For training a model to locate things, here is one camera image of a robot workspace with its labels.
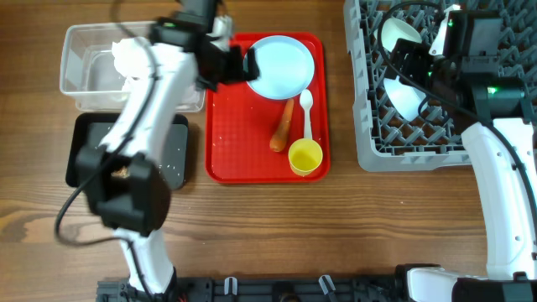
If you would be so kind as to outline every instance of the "red tray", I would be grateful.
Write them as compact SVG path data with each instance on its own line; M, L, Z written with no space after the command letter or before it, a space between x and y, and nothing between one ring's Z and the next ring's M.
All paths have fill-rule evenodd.
M325 61L322 43L307 33L237 34L232 44L243 49L271 35L285 35L302 42L313 55L315 76L308 89L313 95L313 139L323 150L321 166L300 177L291 171L289 146L304 137L304 110L296 96L287 148L270 150L269 142L284 113L285 101L272 101L256 94L246 83L218 87L206 98L206 171L223 184L298 183L321 180L330 170L330 144L326 109Z

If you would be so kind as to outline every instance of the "wooden table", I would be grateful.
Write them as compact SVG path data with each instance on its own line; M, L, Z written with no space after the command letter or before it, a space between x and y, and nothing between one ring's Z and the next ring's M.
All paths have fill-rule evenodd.
M110 1L4 0L0 6L0 301L93 301L96 282L127 276L116 243L60 246L53 221L80 114L59 91L65 31L108 22ZM309 31L326 49L331 160L313 185L219 185L204 169L205 115L188 114L192 169L164 224L181 276L249 278L391 273L441 263L485 273L486 238L470 167L368 173L357 162L343 0L229 0L237 31ZM167 15L172 1L138 0L123 19ZM78 239L108 231L84 198L64 223Z

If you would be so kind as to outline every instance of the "black clamp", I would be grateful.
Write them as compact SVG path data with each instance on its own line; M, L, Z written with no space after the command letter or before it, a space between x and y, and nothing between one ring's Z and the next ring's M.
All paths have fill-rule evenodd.
M227 277L224 281L224 295L229 298L229 302L237 301L238 281L235 277Z
M329 275L324 275L319 278L319 285L321 286L322 293L328 297L330 302L337 302L336 286Z

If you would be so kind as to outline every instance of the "dish rack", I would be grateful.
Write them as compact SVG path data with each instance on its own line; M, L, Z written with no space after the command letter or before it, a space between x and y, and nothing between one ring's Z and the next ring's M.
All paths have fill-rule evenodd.
M354 72L352 110L358 163L370 172L433 170L470 164L461 135L454 133L453 121L441 107L429 106L422 115L425 118L406 121L383 88L386 65L373 32L386 11L398 3L396 0L345 1L347 50ZM511 0L508 4L503 0L444 1L445 8L461 3L469 10L500 11L504 22L498 75L523 79L526 95L537 99L537 0ZM418 29L428 45L436 37L431 25L433 8L412 6L394 16Z

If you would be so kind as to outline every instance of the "plastic bin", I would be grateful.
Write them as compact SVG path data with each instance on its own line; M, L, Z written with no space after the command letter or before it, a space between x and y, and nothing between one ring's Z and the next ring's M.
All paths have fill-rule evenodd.
M518 76L526 84L526 95L537 97L537 9L536 0L485 1L480 8L500 11L504 20L500 40L500 76ZM453 133L452 120L436 106L429 106L425 118L404 120L392 106L383 88L386 70L373 32L384 10L397 0L346 0L344 5L347 50L354 71L355 102L352 107L358 162L370 172L433 170L449 165L470 164L461 136ZM464 3L477 9L479 1L445 0L446 7ZM400 11L394 15L420 29L425 43L436 32L430 10Z
M146 37L152 22L125 23ZM125 77L114 67L112 42L127 38L114 23L75 25L67 30L61 57L60 90L76 101L83 112L120 111L130 95L122 91ZM205 92L192 86L177 106L177 112L198 112Z

